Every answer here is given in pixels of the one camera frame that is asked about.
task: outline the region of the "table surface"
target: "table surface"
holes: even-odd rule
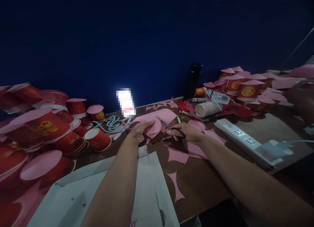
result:
[[[160,106],[158,110],[163,108],[168,108],[179,115],[182,122],[188,123],[191,119],[188,116],[180,114],[179,108],[171,109],[170,105],[168,105],[167,107]],[[146,107],[137,108],[136,115],[141,116],[154,111],[145,110]],[[260,143],[265,143],[270,139],[275,139],[279,142],[282,140],[291,141],[311,139],[303,130],[305,126],[304,122],[294,117],[293,109],[286,106],[277,106],[275,110],[272,110],[271,114],[267,113],[266,115],[262,115],[257,118],[240,119],[235,115],[227,115],[224,116],[224,118],[236,124],[243,131],[248,132]],[[176,121],[177,119],[174,119],[170,123],[170,126],[176,124]],[[225,145],[229,149],[246,160],[254,163],[254,160],[222,131],[216,128],[213,122],[206,122],[205,126],[206,130],[213,128],[220,137],[224,138],[227,141]],[[99,160],[115,156],[121,143],[127,136],[127,133],[128,132],[125,132],[117,141],[113,142],[108,149],[101,153],[95,153],[91,148],[89,148],[78,158],[76,169]],[[227,185],[208,160],[189,157],[185,165],[177,161],[168,162],[169,152],[167,147],[164,146],[165,144],[188,153],[187,144],[186,141],[180,143],[174,141],[173,139],[163,140],[163,137],[164,134],[160,132],[147,144],[147,147],[149,153],[154,151],[157,152],[173,202],[175,198],[175,187],[172,180],[168,175],[166,175],[166,173],[170,174],[177,171],[177,184],[181,193],[185,196],[185,199],[180,199],[174,203],[174,208],[180,223],[189,220],[192,217],[219,204],[220,202],[232,197],[232,193],[228,189]],[[294,156],[294,158],[292,158],[292,156],[290,158],[288,157],[287,162],[285,161],[282,165],[279,164],[279,166],[277,166],[278,169],[282,169],[313,152],[313,147],[309,147],[306,144],[300,144],[297,148],[299,151],[294,150],[297,155]]]

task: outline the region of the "label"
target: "label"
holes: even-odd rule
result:
[[[213,102],[216,102],[216,103],[228,104],[230,101],[229,96],[223,93],[218,93],[216,91],[208,90],[207,95]]]

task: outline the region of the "blue wall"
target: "blue wall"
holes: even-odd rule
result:
[[[105,112],[119,87],[136,106],[182,96],[191,62],[204,65],[200,83],[227,67],[279,68],[314,26],[313,0],[1,0],[0,10],[0,85],[31,81]],[[314,34],[286,67],[313,44]]]

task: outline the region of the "pink cup lid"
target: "pink cup lid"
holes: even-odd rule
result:
[[[240,75],[232,75],[232,76],[226,76],[227,80],[240,80],[240,79],[244,79],[244,76],[240,76]]]
[[[67,99],[66,102],[67,103],[78,103],[78,102],[83,102],[83,101],[86,101],[87,99],[76,99],[76,98],[73,98],[73,99]]]
[[[6,134],[8,132],[14,131],[20,127],[24,126],[24,124],[11,125],[7,124],[4,127],[0,128],[0,134]]]
[[[23,88],[23,87],[26,87],[29,85],[29,82],[27,83],[22,83],[22,84],[18,84],[18,85],[13,85],[9,90],[8,92],[14,92],[14,91],[17,91],[19,90],[20,88]]]
[[[47,113],[51,112],[53,110],[53,107],[44,107],[40,109],[35,109],[32,111],[29,111],[23,115],[18,116],[14,120],[10,122],[11,125],[18,125],[18,124],[25,124],[26,122],[38,119],[42,117],[43,115],[46,115]]]
[[[283,101],[283,102],[288,101],[287,98],[280,93],[264,92],[263,95],[268,96],[271,99],[276,100],[276,101]]]
[[[96,104],[96,105],[92,105],[92,106],[88,107],[86,112],[89,114],[96,114],[96,113],[101,112],[103,109],[104,109],[103,105]]]
[[[243,72],[244,70],[240,66],[236,66],[232,68],[235,72]]]
[[[274,75],[274,74],[271,73],[271,72],[263,73],[263,74],[261,74],[261,76],[264,76],[264,77],[266,77],[266,78],[268,78],[268,79],[276,79],[276,78],[278,78],[278,76]]]
[[[258,95],[257,96],[257,100],[262,102],[262,103],[267,103],[267,104],[274,104],[274,103],[276,103],[273,99],[271,99],[270,97],[265,96],[265,95]]]
[[[214,83],[216,86],[220,86],[220,85],[223,85],[227,81],[227,79],[228,79],[228,76],[225,76],[215,81]]]
[[[252,80],[266,80],[267,79],[265,76],[262,76],[261,74],[249,75],[249,76],[246,76],[246,78],[252,79]]]
[[[213,82],[208,82],[203,84],[205,87],[214,88],[215,84]]]
[[[251,81],[240,83],[240,85],[262,85],[262,84],[264,84],[264,82],[257,81],[257,80],[251,80]]]
[[[225,72],[225,73],[235,73],[232,68],[223,69],[223,70],[221,70],[221,71],[222,71],[222,72]]]
[[[235,75],[240,75],[240,76],[249,76],[249,75],[251,75],[251,73],[250,73],[250,72],[248,72],[248,71],[241,71],[241,72],[236,73]]]
[[[54,168],[62,157],[59,150],[51,150],[35,157],[22,169],[20,178],[22,180],[34,180],[48,173]]]

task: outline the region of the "stack of paper cups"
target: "stack of paper cups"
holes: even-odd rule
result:
[[[220,111],[221,109],[219,105],[214,102],[205,102],[195,106],[195,113],[199,117],[209,116]]]

